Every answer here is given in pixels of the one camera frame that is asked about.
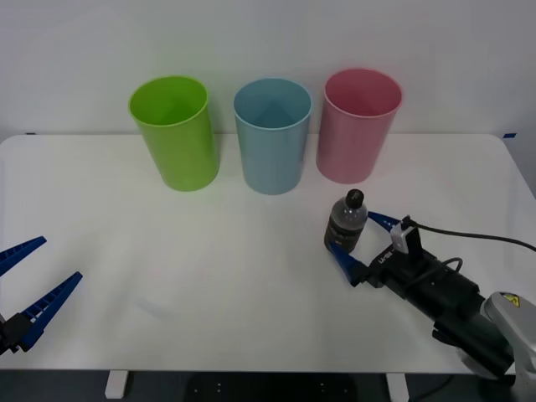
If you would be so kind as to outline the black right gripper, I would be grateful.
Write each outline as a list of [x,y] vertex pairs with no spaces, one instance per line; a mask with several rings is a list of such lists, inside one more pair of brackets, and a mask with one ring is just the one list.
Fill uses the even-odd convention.
[[[368,218],[387,230],[393,240],[403,239],[399,219],[373,211],[368,212]],[[329,250],[352,287],[367,280],[374,288],[387,286],[401,298],[406,298],[409,291],[416,291],[417,286],[424,285],[426,281],[432,282],[452,271],[452,268],[427,250],[423,250],[420,256],[412,257],[388,246],[369,266],[352,257],[336,243],[330,243]]]

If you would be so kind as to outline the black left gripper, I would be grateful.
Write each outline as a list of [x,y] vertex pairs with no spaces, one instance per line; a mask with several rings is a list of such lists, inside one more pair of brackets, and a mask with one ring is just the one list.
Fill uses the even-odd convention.
[[[0,276],[46,242],[43,236],[39,236],[1,251]],[[80,272],[75,272],[25,310],[8,320],[1,317],[1,354],[7,351],[16,353],[19,349],[27,352],[31,349],[82,278]]]

